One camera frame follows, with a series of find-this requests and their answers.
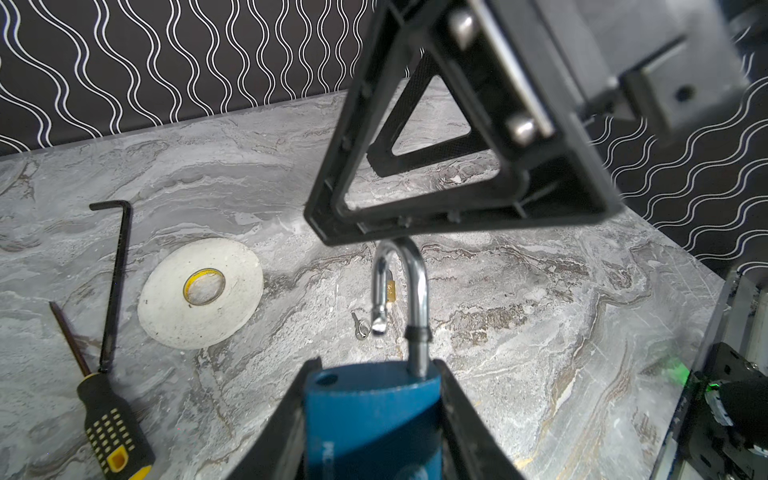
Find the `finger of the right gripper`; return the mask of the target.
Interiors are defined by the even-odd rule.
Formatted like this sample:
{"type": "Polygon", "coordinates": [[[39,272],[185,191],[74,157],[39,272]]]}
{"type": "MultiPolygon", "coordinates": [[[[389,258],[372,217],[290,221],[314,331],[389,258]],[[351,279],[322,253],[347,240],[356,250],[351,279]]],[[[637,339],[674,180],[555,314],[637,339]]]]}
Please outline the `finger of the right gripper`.
{"type": "Polygon", "coordinates": [[[304,212],[324,244],[587,225],[621,208],[533,2],[376,5],[304,212]],[[350,187],[425,53],[441,75],[430,82],[393,152],[411,152],[473,127],[489,149],[455,160],[492,159],[497,165],[456,187],[363,204],[350,187]]]}
{"type": "Polygon", "coordinates": [[[411,119],[430,82],[440,75],[438,63],[429,53],[425,53],[376,139],[367,150],[368,162],[379,177],[385,178],[410,172],[489,149],[483,136],[471,127],[464,135],[427,147],[403,154],[393,152],[396,141],[405,129],[407,121],[411,119]]]}

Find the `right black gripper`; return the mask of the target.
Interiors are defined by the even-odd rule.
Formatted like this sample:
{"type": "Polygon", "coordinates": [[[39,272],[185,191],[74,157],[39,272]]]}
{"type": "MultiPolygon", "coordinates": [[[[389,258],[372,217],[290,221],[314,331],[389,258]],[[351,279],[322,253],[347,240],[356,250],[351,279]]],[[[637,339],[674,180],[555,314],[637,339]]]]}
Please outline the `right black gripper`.
{"type": "Polygon", "coordinates": [[[671,139],[739,103],[741,58],[717,1],[538,1],[588,114],[611,104],[671,139]]]}

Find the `silver key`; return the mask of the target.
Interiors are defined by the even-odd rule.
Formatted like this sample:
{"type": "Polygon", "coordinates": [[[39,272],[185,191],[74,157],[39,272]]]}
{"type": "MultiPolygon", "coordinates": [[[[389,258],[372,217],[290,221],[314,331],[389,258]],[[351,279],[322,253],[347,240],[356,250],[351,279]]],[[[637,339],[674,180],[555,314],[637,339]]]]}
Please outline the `silver key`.
{"type": "Polygon", "coordinates": [[[365,340],[371,332],[371,327],[365,318],[360,318],[355,312],[351,313],[354,323],[354,334],[357,340],[365,340]]]}

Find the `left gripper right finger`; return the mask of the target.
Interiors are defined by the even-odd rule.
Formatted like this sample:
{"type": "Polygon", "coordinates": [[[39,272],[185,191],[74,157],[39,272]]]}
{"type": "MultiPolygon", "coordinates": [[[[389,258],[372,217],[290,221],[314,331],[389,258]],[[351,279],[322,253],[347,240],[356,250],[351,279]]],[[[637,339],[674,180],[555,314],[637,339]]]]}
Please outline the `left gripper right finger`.
{"type": "Polygon", "coordinates": [[[442,478],[523,480],[448,365],[440,359],[433,363],[441,376],[442,478]]]}

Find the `brass padlock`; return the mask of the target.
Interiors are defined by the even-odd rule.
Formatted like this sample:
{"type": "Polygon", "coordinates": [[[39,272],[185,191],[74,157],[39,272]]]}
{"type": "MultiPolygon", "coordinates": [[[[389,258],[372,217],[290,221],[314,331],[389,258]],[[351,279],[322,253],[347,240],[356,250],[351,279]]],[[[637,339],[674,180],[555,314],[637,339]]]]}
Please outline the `brass padlock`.
{"type": "Polygon", "coordinates": [[[397,287],[394,275],[391,270],[386,271],[386,303],[391,304],[396,301],[397,287]]]}

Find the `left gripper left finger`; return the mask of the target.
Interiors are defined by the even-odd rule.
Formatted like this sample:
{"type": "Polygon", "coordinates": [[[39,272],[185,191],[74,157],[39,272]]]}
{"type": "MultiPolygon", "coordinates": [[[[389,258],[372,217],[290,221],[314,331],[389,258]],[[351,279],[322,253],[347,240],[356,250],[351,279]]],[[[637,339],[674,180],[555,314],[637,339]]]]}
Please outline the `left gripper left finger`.
{"type": "Polygon", "coordinates": [[[265,427],[227,479],[306,479],[306,420],[303,391],[319,357],[303,363],[265,427]]]}

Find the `blue padlock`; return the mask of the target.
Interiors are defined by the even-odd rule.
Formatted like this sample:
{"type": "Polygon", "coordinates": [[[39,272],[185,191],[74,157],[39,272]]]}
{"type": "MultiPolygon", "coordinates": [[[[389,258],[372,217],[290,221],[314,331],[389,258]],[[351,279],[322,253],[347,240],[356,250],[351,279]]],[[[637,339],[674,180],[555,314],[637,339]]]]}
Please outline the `blue padlock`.
{"type": "Polygon", "coordinates": [[[407,286],[403,361],[324,369],[305,382],[305,471],[309,479],[440,479],[441,375],[429,355],[429,289],[415,243],[381,241],[372,271],[371,326],[387,322],[386,272],[398,255],[407,286]]]}

